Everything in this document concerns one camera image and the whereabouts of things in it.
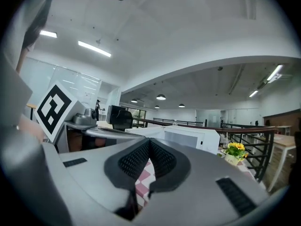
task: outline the white wall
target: white wall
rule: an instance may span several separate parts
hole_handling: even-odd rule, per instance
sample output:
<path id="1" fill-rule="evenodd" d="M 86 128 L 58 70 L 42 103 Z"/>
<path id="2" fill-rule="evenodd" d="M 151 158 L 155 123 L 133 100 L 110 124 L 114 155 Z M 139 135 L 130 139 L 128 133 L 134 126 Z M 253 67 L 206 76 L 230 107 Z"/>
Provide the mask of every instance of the white wall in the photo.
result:
<path id="1" fill-rule="evenodd" d="M 268 84 L 260 94 L 260 113 L 263 116 L 301 109 L 301 71 L 289 81 Z"/>
<path id="2" fill-rule="evenodd" d="M 195 109 L 158 109 L 156 114 L 160 119 L 175 119 L 177 121 L 196 121 Z"/>
<path id="3" fill-rule="evenodd" d="M 242 101 L 225 101 L 219 104 L 215 101 L 207 102 L 206 109 L 223 110 L 224 123 L 241 124 L 241 125 L 255 125 L 255 121 L 261 125 L 262 117 L 260 115 L 260 103 L 258 100 L 242 100 Z M 197 101 L 194 101 L 195 109 L 193 108 L 179 108 L 179 109 L 158 109 L 157 118 L 161 119 L 175 119 L 179 121 L 195 121 L 196 110 L 202 110 L 201 106 L 197 106 Z"/>

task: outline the wooden handrail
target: wooden handrail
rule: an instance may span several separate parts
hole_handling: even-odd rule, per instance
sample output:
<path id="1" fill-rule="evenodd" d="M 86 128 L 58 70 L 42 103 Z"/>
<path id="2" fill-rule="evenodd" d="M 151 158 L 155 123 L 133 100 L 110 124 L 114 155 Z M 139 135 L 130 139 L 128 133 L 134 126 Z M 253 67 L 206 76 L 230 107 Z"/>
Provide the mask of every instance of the wooden handrail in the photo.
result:
<path id="1" fill-rule="evenodd" d="M 133 118 L 134 120 L 137 121 L 142 121 L 142 122 L 147 122 L 155 125 L 160 125 L 160 126 L 171 126 L 172 123 L 166 123 L 166 122 L 159 122 L 159 121 L 153 121 L 153 120 L 147 120 L 147 119 L 141 119 L 141 118 Z M 213 129 L 216 130 L 217 133 L 263 133 L 267 131 L 277 131 L 276 127 L 255 127 L 255 128 L 243 128 L 243 129 L 238 129 L 238 128 L 215 128 L 215 127 L 202 127 L 202 126 L 187 126 L 187 125 L 178 125 L 178 126 L 183 126 L 183 127 L 189 127 L 189 128 L 197 128 L 197 129 Z"/>

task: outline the black chair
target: black chair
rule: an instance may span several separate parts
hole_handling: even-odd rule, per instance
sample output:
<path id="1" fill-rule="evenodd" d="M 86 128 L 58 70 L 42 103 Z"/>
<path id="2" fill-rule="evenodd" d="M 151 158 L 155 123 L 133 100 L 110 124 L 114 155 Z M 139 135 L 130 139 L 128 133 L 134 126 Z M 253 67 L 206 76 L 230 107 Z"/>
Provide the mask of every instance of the black chair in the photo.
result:
<path id="1" fill-rule="evenodd" d="M 132 114 L 128 111 L 120 110 L 118 114 L 111 115 L 111 123 L 115 130 L 125 131 L 125 129 L 130 129 L 133 125 Z"/>

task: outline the glass wall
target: glass wall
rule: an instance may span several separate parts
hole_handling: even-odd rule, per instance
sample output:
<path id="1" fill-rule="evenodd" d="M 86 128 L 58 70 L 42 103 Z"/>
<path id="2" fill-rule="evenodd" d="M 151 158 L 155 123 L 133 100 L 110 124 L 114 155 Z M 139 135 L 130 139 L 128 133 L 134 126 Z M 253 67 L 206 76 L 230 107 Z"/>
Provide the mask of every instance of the glass wall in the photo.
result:
<path id="1" fill-rule="evenodd" d="M 87 108 L 95 108 L 97 99 L 104 103 L 103 108 L 105 110 L 100 113 L 103 120 L 106 119 L 108 106 L 119 104 L 119 101 L 117 101 L 119 87 L 105 82 L 103 82 L 104 86 L 102 87 L 102 81 L 96 77 L 57 65 L 26 58 L 20 76 L 32 90 L 32 96 L 28 101 L 29 104 L 37 105 L 48 88 L 56 81 L 59 81 Z M 25 108 L 24 114 L 30 117 L 30 108 Z"/>
<path id="2" fill-rule="evenodd" d="M 207 119 L 207 127 L 221 126 L 221 111 L 220 110 L 197 110 L 197 121 L 205 122 Z"/>

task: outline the railing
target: railing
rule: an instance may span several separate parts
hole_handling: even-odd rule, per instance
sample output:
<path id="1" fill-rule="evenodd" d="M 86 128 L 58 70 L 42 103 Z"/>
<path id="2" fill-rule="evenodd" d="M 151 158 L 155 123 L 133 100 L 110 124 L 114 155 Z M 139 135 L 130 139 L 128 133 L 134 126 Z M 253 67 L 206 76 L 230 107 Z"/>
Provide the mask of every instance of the railing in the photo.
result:
<path id="1" fill-rule="evenodd" d="M 160 126 L 172 125 L 172 123 L 170 122 L 163 121 L 152 121 L 139 118 L 134 118 L 134 120 L 144 122 L 144 127 L 148 127 L 148 123 Z M 269 164 L 269 159 L 271 156 L 274 142 L 274 134 L 277 128 L 264 126 L 252 127 L 249 125 L 237 125 L 226 123 L 223 123 L 223 125 L 230 126 L 231 128 L 213 128 L 178 124 L 178 126 L 190 128 L 214 129 L 217 133 L 220 134 L 220 145 L 224 147 L 226 147 L 229 142 L 243 143 L 246 151 L 249 153 L 248 157 L 246 158 L 247 167 L 250 170 L 254 170 L 255 179 L 258 182 L 261 182 Z"/>
<path id="2" fill-rule="evenodd" d="M 161 122 L 167 122 L 167 123 L 173 123 L 174 120 L 169 120 L 169 119 L 160 119 L 160 118 L 154 118 L 154 121 L 161 121 Z M 205 122 L 193 122 L 193 121 L 177 121 L 178 125 L 187 125 L 187 126 L 202 126 L 206 127 L 207 126 L 207 119 Z"/>

